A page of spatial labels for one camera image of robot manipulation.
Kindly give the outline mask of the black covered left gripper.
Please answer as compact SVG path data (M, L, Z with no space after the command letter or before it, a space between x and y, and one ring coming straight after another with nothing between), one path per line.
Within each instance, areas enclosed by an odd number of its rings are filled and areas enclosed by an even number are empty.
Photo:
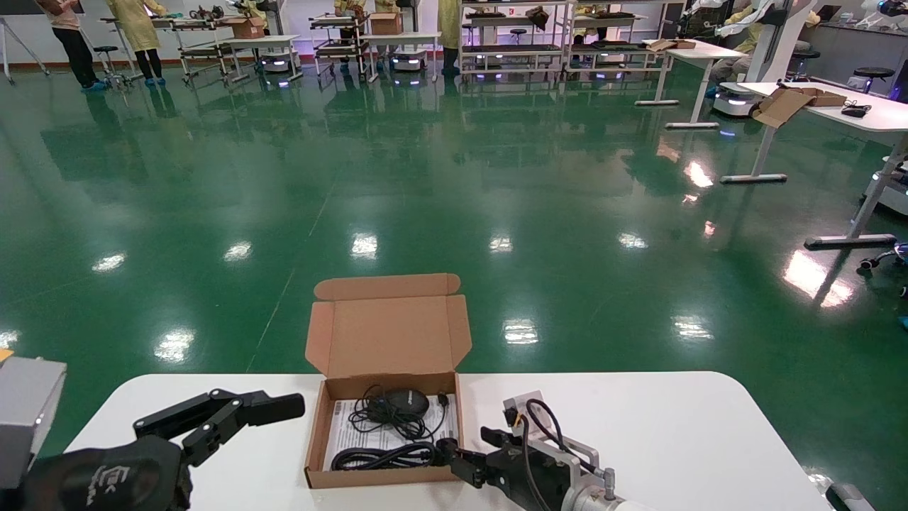
M244 427L304 413L298 392L270 397L215 388L139 418L132 443L40 459L14 491L14 509L188 510L194 486L187 463L198 468ZM182 450L169 441L178 436Z

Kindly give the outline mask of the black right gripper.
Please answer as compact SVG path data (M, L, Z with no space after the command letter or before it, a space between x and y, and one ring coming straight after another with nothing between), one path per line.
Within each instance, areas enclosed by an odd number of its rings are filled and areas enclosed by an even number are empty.
M453 475L474 488L498 488L525 510L572 510L577 457L551 444L527 444L526 430L519 433L480 427L480 439L493 450L454 453Z

